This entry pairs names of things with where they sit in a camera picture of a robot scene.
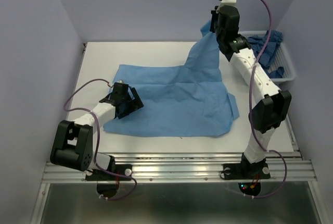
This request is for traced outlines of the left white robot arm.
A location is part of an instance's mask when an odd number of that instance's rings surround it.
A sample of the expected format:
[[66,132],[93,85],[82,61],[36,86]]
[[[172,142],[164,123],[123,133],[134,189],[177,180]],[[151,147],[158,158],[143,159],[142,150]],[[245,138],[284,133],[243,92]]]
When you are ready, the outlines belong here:
[[101,127],[143,106],[137,90],[122,82],[114,83],[111,92],[91,110],[68,109],[64,105],[67,112],[82,110],[86,113],[75,120],[63,120],[58,124],[50,162],[78,171],[97,170],[104,179],[111,179],[116,175],[116,163],[113,156],[98,152]]

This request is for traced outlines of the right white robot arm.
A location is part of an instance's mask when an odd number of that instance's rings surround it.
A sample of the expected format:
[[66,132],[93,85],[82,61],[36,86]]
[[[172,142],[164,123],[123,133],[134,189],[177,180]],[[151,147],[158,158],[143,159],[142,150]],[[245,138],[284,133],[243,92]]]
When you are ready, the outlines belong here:
[[215,7],[210,31],[215,33],[219,50],[234,65],[249,87],[248,115],[251,136],[238,164],[223,164],[224,180],[270,178],[266,163],[268,144],[285,120],[291,103],[289,91],[282,91],[256,61],[247,39],[239,34],[240,15],[231,5]]

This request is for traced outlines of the light blue long sleeve shirt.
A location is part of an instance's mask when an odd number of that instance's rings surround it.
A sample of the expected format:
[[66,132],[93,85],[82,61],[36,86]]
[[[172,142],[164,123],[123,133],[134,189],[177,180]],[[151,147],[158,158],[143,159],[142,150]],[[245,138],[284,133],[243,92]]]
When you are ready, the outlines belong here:
[[104,131],[139,137],[221,136],[239,117],[235,96],[222,81],[220,51],[207,22],[183,65],[120,65],[114,80],[136,88],[143,108],[104,125]]

